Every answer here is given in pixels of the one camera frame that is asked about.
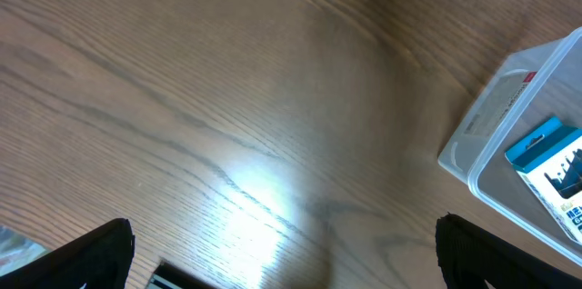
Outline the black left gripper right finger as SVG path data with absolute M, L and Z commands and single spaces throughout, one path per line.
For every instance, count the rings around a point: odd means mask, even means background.
M 448 289 L 578 289 L 581 280 L 456 214 L 436 221 L 436 255 Z

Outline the blue white screwdriver box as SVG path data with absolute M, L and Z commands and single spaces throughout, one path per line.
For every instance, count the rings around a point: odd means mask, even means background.
M 580 244 L 581 130 L 551 117 L 505 157 L 566 236 Z

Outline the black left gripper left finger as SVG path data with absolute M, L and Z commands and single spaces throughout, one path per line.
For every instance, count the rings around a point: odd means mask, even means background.
M 116 218 L 3 275 L 1 286 L 124 289 L 134 255 L 131 224 Z

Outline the clear plastic container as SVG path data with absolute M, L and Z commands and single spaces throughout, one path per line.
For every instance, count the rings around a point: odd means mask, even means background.
M 551 117 L 581 130 L 581 31 L 510 55 L 468 109 L 438 162 L 470 192 L 574 263 L 569 239 L 505 157 Z

